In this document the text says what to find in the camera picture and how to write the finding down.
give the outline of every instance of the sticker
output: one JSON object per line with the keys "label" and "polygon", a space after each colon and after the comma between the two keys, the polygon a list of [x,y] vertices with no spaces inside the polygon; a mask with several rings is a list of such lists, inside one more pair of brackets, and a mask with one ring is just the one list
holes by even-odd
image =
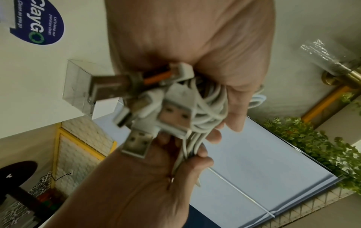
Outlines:
{"label": "sticker", "polygon": [[63,36],[63,19],[48,0],[14,0],[14,5],[14,36],[38,45],[53,44]]}

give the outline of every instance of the human hand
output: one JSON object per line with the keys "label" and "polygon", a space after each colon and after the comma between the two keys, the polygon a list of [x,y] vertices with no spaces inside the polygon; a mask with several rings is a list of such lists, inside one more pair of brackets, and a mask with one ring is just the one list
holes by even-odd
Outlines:
{"label": "human hand", "polygon": [[[229,113],[225,123],[234,131],[243,129],[249,101],[268,70],[275,27],[272,0],[105,3],[116,71],[189,63],[227,86]],[[221,134],[213,130],[207,139],[218,143]]]}
{"label": "human hand", "polygon": [[72,193],[46,228],[183,227],[193,187],[213,160],[201,146],[195,157],[181,164],[171,182],[180,145],[160,133],[145,159],[117,149]]}

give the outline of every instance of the green plant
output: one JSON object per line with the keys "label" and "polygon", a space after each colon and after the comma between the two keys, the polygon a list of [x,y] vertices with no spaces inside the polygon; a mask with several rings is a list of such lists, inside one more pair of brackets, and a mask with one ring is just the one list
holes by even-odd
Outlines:
{"label": "green plant", "polygon": [[274,118],[264,122],[266,129],[304,151],[326,166],[336,176],[344,176],[343,188],[361,194],[361,154],[341,137],[330,142],[324,131],[315,131],[300,118]]}
{"label": "green plant", "polygon": [[340,97],[340,100],[346,104],[353,104],[355,108],[359,111],[359,116],[361,116],[361,102],[358,100],[351,101],[354,95],[354,93],[343,93]]}

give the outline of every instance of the light fixture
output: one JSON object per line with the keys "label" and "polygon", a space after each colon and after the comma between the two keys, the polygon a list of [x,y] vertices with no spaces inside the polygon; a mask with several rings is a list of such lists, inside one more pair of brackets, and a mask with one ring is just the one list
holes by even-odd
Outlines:
{"label": "light fixture", "polygon": [[317,38],[302,44],[299,52],[325,70],[322,74],[325,84],[361,88],[361,58],[341,44],[329,38]]}

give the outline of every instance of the black round object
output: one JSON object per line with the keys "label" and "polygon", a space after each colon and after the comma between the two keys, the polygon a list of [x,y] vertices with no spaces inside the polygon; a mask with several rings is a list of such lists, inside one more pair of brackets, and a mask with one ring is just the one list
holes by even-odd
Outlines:
{"label": "black round object", "polygon": [[0,169],[0,196],[19,187],[36,171],[38,164],[33,161],[18,162]]}

